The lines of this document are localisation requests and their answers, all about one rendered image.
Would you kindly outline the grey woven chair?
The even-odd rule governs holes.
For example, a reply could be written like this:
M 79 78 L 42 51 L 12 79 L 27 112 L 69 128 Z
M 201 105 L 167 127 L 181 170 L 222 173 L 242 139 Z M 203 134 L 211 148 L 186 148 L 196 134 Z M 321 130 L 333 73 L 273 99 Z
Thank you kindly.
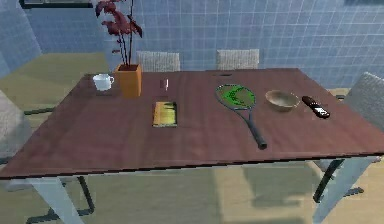
M 384 79 L 369 72 L 363 73 L 346 95 L 337 95 L 351 109 L 384 132 Z M 323 177 L 314 193 L 313 200 L 319 203 L 327 184 L 335 178 L 342 167 L 343 159 L 315 160 Z
M 259 50 L 217 50 L 218 70 L 257 69 Z
M 181 69 L 179 53 L 138 51 L 137 59 L 144 72 L 176 72 Z
M 6 166 L 12 157 L 21 149 L 21 147 L 31 137 L 33 130 L 27 115 L 52 112 L 54 108 L 44 108 L 32 111 L 22 111 L 9 99 L 4 92 L 0 90 L 0 167 Z M 84 177 L 77 177 L 85 196 L 88 208 L 77 210 L 79 216 L 90 215 L 95 210 L 95 205 L 90 195 L 87 183 Z M 19 191 L 32 188 L 33 186 L 27 180 L 13 179 L 0 180 L 0 185 L 4 186 L 6 191 Z M 30 217 L 26 224 L 35 224 L 59 220 L 59 216 L 52 208 L 42 216 Z

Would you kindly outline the white coffee cup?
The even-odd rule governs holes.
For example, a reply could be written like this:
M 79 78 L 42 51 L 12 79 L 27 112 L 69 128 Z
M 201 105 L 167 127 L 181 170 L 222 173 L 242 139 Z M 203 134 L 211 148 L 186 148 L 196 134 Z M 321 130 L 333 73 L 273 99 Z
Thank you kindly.
M 109 74 L 98 74 L 93 77 L 93 82 L 98 91 L 107 91 L 112 88 L 114 78 Z

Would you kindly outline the yellow green book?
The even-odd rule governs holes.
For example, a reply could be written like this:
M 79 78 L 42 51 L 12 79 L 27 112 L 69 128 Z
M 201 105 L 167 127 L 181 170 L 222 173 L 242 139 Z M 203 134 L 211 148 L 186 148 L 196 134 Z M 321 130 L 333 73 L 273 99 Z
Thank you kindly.
M 177 104 L 175 102 L 156 102 L 153 112 L 153 127 L 176 127 Z

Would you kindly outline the green black tennis racket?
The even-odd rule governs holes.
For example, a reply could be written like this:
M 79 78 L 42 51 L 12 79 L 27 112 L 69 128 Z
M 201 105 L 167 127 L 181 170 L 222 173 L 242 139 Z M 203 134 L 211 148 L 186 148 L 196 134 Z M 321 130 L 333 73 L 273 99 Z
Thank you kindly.
M 240 84 L 221 84 L 215 89 L 215 97 L 224 107 L 244 120 L 260 150 L 268 147 L 253 121 L 256 96 L 249 88 Z

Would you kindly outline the red plant in orange pot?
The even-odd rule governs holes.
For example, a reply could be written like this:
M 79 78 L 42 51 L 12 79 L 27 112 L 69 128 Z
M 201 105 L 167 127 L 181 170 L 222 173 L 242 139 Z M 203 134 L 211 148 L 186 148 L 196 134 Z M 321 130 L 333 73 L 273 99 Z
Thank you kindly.
M 101 13 L 113 16 L 112 20 L 104 20 L 102 26 L 107 28 L 111 36 L 116 36 L 119 44 L 118 52 L 122 62 L 115 68 L 114 77 L 117 79 L 121 93 L 126 98 L 136 98 L 142 92 L 142 71 L 139 64 L 132 63 L 133 35 L 143 37 L 141 26 L 133 18 L 134 0 L 131 0 L 130 13 L 125 15 L 117 9 L 116 2 L 125 0 L 99 0 L 95 6 L 95 15 Z

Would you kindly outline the tan wooden bowl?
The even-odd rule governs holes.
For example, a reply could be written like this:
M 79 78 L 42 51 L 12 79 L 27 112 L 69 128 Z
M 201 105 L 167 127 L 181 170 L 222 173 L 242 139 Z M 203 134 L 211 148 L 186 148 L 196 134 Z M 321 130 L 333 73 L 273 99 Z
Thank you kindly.
M 265 94 L 269 106 L 279 112 L 288 112 L 300 104 L 298 97 L 290 92 L 271 90 Z

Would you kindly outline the brown wooden table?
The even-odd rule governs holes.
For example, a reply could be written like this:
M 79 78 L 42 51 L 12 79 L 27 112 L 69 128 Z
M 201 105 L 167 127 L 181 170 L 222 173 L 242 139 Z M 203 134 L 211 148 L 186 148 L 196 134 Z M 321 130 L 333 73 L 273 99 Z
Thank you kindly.
M 160 87 L 164 79 L 168 90 Z M 240 84 L 255 94 L 253 121 L 266 149 L 216 99 L 221 84 Z M 300 104 L 276 111 L 265 98 L 271 90 L 293 93 Z M 303 96 L 330 117 L 317 117 Z M 177 104 L 176 127 L 152 126 L 156 102 Z M 343 158 L 339 177 L 313 215 L 313 224 L 320 224 L 378 155 L 384 155 L 384 132 L 298 69 L 147 73 L 141 96 L 133 99 L 122 97 L 118 87 L 98 92 L 86 75 L 0 171 L 0 180 L 30 180 L 51 196 L 48 203 L 65 224 L 83 224 L 61 176 Z

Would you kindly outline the black remote control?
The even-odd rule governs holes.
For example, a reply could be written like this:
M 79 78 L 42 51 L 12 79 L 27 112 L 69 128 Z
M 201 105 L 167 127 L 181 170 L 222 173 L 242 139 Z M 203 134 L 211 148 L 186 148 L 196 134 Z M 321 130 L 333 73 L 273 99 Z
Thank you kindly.
M 330 113 L 326 111 L 320 104 L 318 104 L 312 97 L 303 96 L 302 101 L 313 111 L 317 117 L 322 119 L 327 119 L 330 117 Z

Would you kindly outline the dark framed wall picture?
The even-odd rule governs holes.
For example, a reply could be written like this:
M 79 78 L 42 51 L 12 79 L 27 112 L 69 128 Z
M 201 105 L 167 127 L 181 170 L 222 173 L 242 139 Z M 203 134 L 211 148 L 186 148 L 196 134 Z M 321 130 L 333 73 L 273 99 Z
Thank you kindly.
M 18 0 L 23 9 L 32 8 L 92 8 L 91 0 Z

